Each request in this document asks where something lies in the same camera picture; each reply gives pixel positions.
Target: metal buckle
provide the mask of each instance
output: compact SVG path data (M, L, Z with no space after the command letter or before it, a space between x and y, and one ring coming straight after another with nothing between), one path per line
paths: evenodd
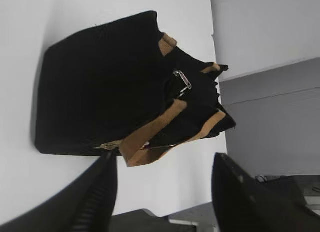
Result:
M191 90L192 88L192 85L191 85L191 82L189 82L188 78L184 75L184 73L180 70L177 70L177 71L174 71L173 74L176 76L176 77L180 77L184 84L185 84L185 88L183 88L181 91L180 91L180 95L178 96L181 97L183 94L185 94L186 90L189 89Z

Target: desk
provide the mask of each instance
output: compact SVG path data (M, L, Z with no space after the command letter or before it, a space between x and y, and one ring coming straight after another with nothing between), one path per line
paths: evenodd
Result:
M32 144L34 82L48 46L80 29L156 10L160 29L182 49L215 60L210 0L0 0L0 6L0 223L50 198L97 159L40 154ZM119 157L114 214L146 208L163 216L209 202L214 153L225 151L222 133L142 167L127 168Z

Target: black cloth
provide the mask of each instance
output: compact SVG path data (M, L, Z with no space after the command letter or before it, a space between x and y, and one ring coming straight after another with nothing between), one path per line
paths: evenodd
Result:
M77 32L45 53L35 145L42 153L99 155L155 119L172 71L153 11Z
M197 134L219 106L214 79L199 61L176 47L165 57L157 13L148 11L77 32L44 54L38 87L35 146L41 153L101 155L103 143L120 140L162 114L184 83L187 108L151 141L151 146L182 142ZM220 122L207 137L234 127Z

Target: brown leather strap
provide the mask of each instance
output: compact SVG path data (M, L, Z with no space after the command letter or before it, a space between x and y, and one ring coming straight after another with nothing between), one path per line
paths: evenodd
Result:
M205 69L201 70L202 73L209 73L212 71L220 71L220 66L217 63L213 63L211 66L206 67Z
M195 136L193 136L192 138L188 139L183 143L191 142L191 141L206 137L209 134L210 130L213 129L213 127L217 123L219 123L225 116L226 114L219 110L204 123L199 133L197 133ZM171 149L173 149L174 147L177 147L180 144L177 144L175 146L170 146L170 147L164 146L164 147L157 147L157 148L140 149L136 151L133 157L131 157L131 159L129 160L129 163L127 162L127 166L128 167L140 166L140 165L145 165L145 164L155 162L161 157L163 157L164 155L166 155L166 153L168 153Z
M127 166L136 166L135 156L139 156L137 152L186 107L187 103L185 101L175 99L173 104L158 118L127 136L119 145L119 151L124 157Z
M167 33L164 33L159 41L159 48L163 56L170 53L176 46L177 41L172 37L169 37Z

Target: black fabric bag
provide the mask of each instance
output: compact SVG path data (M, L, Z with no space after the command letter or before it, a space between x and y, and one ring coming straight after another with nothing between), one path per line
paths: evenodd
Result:
M45 52L35 146L70 155L119 147L128 166L153 162L168 145L235 126L214 82L226 69L179 49L159 31L154 11L79 31ZM182 96L176 70L192 84Z

